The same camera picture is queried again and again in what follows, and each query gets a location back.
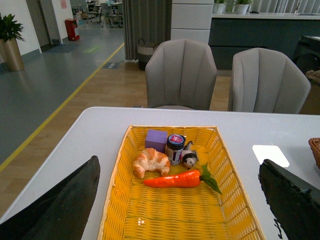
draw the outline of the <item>croissant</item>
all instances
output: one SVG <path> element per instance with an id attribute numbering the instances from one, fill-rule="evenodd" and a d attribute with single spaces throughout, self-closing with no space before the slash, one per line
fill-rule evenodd
<path id="1" fill-rule="evenodd" d="M 159 171 L 165 176 L 170 170 L 170 161 L 164 153 L 154 148 L 146 148 L 135 157 L 133 168 L 139 178 L 143 178 L 146 171 Z"/>

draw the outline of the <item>orange carrot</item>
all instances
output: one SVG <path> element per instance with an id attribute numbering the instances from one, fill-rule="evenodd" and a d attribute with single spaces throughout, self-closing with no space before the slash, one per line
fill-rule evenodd
<path id="1" fill-rule="evenodd" d="M 200 184 L 200 172 L 198 170 L 190 170 L 175 175 L 146 179 L 143 183 L 152 188 L 191 188 Z"/>
<path id="2" fill-rule="evenodd" d="M 211 173 L 208 171 L 208 163 L 202 165 L 203 174 L 200 175 L 198 170 L 190 170 L 175 175 L 162 176 L 152 179 L 146 179 L 143 183 L 152 188 L 192 188 L 200 185 L 201 181 L 204 181 L 214 191 L 222 194 L 217 181 L 211 177 Z"/>

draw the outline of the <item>yellow floor line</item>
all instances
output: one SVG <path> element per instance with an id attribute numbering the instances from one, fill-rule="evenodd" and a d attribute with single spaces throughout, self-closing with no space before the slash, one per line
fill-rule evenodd
<path id="1" fill-rule="evenodd" d="M 122 43 L 1 165 L 0 172 L 31 142 L 32 139 L 60 112 L 84 85 L 125 45 Z"/>

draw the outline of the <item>doorway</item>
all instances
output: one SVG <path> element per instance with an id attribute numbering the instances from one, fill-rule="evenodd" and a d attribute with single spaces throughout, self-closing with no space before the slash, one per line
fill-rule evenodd
<path id="1" fill-rule="evenodd" d="M 35 33 L 42 52 L 49 50 L 59 45 L 59 40 L 52 38 L 52 34 L 58 31 L 58 26 L 55 17 L 52 19 L 50 16 L 54 16 L 53 7 L 51 1 L 45 0 L 26 0 L 26 4 L 29 8 L 32 23 L 35 29 Z M 48 28 L 48 21 L 54 21 L 54 24 L 50 24 L 51 29 Z"/>

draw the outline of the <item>jar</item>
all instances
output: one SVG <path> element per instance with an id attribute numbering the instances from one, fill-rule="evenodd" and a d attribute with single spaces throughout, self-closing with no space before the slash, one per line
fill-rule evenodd
<path id="1" fill-rule="evenodd" d="M 185 137 L 179 134 L 171 134 L 166 140 L 165 154 L 171 165 L 178 165 L 181 161 L 181 153 L 185 146 Z"/>

